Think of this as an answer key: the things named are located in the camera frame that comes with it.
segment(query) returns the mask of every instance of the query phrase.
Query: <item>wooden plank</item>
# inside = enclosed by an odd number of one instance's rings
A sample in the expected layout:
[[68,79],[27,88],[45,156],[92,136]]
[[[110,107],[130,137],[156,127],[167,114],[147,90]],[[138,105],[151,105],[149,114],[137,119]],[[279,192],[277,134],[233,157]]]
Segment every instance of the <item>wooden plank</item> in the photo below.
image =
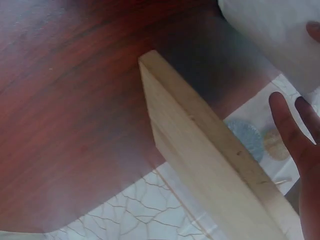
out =
[[225,234],[303,239],[290,204],[192,87],[156,51],[139,66],[157,148]]

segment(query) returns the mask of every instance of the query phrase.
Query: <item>human hand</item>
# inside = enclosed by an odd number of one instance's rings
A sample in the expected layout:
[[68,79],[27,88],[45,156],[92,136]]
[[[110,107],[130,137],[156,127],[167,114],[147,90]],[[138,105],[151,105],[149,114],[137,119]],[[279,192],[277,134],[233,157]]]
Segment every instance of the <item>human hand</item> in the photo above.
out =
[[320,118],[309,103],[302,97],[297,98],[295,107],[312,135],[315,145],[301,132],[281,93],[271,94],[269,104],[274,123],[299,170],[300,176],[303,177],[315,165],[320,164]]
[[306,31],[314,40],[320,43],[320,22],[310,21],[306,25]]
[[[306,30],[320,43],[320,23],[309,22]],[[274,123],[291,154],[301,178],[299,213],[305,240],[320,239],[320,118],[302,97],[295,107],[315,144],[299,129],[284,96],[274,92],[269,98]]]

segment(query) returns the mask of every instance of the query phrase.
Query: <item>wood grain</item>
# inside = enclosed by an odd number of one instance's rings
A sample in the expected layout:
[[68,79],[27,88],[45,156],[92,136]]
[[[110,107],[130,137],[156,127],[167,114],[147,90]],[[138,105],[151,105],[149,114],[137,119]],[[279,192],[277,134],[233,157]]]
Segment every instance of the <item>wood grain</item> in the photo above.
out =
[[155,46],[215,34],[206,44],[234,74],[208,98],[221,118],[263,88],[274,68],[257,52],[236,66],[229,49],[250,44],[210,25],[217,15],[211,0],[1,0],[0,230],[61,228],[164,162],[137,63]]
[[156,51],[139,65],[157,148],[224,233],[302,240],[298,215],[209,105]]

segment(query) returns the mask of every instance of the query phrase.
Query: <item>white fabric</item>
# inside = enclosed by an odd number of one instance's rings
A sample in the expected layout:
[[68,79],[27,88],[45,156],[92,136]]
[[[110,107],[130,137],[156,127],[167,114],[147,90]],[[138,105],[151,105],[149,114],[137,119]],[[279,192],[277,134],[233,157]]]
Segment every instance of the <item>white fabric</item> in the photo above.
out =
[[219,0],[227,21],[253,41],[310,103],[320,93],[320,44],[306,31],[320,22],[320,0]]

